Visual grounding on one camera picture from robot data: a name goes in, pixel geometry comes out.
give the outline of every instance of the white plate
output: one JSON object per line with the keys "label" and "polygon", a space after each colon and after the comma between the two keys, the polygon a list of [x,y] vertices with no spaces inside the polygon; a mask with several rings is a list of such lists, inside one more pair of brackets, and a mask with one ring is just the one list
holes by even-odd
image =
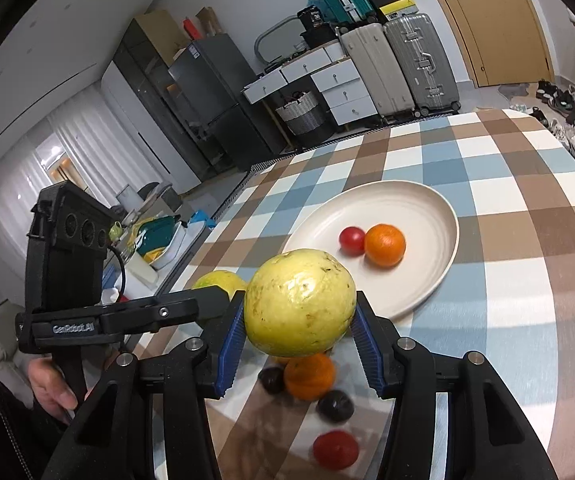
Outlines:
{"label": "white plate", "polygon": [[[341,252],[343,229],[357,226],[367,231],[376,224],[392,224],[405,235],[405,256],[391,269]],[[328,200],[296,229],[284,251],[309,248],[332,254],[349,270],[375,314],[395,319],[423,303],[440,285],[454,262],[458,239],[458,219],[445,197],[416,182],[385,180]]]}

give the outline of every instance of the curtain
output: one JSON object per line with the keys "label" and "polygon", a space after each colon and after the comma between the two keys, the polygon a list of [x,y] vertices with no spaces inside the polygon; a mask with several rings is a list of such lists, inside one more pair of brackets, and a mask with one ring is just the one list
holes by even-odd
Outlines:
{"label": "curtain", "polygon": [[19,305],[24,305],[30,209],[39,191],[52,184],[34,149],[24,136],[0,160],[0,293]]}
{"label": "curtain", "polygon": [[94,196],[106,206],[119,203],[127,184],[136,191],[161,175],[140,151],[93,84],[57,107],[48,121]]}

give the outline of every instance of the tablecloth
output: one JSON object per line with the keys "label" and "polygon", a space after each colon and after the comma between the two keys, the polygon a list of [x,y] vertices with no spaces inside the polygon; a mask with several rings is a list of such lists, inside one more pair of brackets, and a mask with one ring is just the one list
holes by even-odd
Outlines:
{"label": "tablecloth", "polygon": [[[280,160],[254,176],[173,290],[210,270],[244,280],[280,253],[295,228],[343,190],[378,180],[432,186],[460,225],[456,260],[439,289],[395,324],[430,351],[483,352],[525,411],[562,479],[575,478],[575,161],[534,118],[485,110],[386,128]],[[144,335],[141,357],[168,351],[194,324]],[[315,404],[269,396],[256,382],[267,356],[246,343],[234,386],[208,403],[226,480],[375,478],[392,412],[367,386],[350,338],[332,351],[336,387],[356,411],[340,426],[360,443],[342,472],[311,460],[333,426]],[[437,395],[432,478],[443,478],[447,399]],[[155,434],[162,437],[160,423]],[[165,476],[157,447],[158,475]]]}

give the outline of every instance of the orange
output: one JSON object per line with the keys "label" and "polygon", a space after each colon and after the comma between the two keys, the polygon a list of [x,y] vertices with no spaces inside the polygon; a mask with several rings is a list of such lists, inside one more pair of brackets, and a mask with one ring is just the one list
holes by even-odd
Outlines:
{"label": "orange", "polygon": [[393,225],[375,225],[365,234],[365,254],[379,267],[393,267],[405,254],[405,236]]}
{"label": "orange", "polygon": [[301,400],[320,399],[331,390],[335,378],[334,363],[325,354],[292,358],[283,372],[286,390]]}

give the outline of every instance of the ceiling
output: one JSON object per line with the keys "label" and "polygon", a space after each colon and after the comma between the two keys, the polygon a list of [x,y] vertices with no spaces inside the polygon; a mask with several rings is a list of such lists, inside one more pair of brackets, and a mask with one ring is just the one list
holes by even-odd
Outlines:
{"label": "ceiling", "polygon": [[152,0],[37,0],[0,47],[0,158],[98,80],[130,19]]}

